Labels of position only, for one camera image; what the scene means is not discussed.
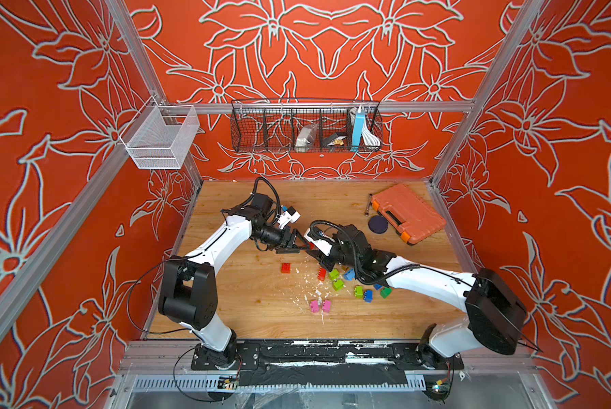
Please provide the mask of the long red lego brick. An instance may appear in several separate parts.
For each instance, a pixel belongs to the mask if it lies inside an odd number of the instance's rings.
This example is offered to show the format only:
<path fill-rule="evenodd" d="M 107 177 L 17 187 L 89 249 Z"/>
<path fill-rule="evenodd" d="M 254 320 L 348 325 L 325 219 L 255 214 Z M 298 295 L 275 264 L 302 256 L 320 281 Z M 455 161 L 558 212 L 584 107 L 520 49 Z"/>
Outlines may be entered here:
<path fill-rule="evenodd" d="M 317 279 L 319 281 L 324 281 L 326 279 L 327 276 L 327 270 L 324 268 L 319 269 L 319 272 L 317 274 Z"/>

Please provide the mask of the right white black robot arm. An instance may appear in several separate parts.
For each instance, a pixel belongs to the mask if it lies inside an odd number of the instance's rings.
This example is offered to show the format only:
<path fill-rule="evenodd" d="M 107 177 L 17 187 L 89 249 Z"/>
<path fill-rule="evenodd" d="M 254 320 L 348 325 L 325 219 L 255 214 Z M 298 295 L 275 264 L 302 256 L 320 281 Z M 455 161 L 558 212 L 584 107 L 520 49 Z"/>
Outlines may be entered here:
<path fill-rule="evenodd" d="M 512 355 L 527 343 L 523 326 L 528 310 L 505 280 L 490 269 L 477 273 L 435 268 L 373 248 L 353 225 L 312 222 L 305 233 L 309 254 L 326 269 L 349 267 L 368 288 L 411 291 L 460 312 L 456 320 L 430 325 L 424 351 L 449 359 L 466 350 L 485 348 Z"/>

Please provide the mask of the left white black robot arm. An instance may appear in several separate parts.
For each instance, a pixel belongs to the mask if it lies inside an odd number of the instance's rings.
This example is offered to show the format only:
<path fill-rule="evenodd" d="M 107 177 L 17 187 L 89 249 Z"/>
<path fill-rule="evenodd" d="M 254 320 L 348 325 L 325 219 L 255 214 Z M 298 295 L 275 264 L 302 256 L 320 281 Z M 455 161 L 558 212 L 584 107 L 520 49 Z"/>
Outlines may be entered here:
<path fill-rule="evenodd" d="M 216 276 L 228 258 L 248 240 L 261 250 L 299 253 L 311 247 L 290 224 L 300 214 L 285 208 L 275 187 L 257 177 L 247 199 L 223 209 L 223 224 L 196 250 L 163 263 L 158 312 L 201 340 L 200 353 L 212 365 L 228 368 L 237 359 L 237 335 L 217 314 Z"/>

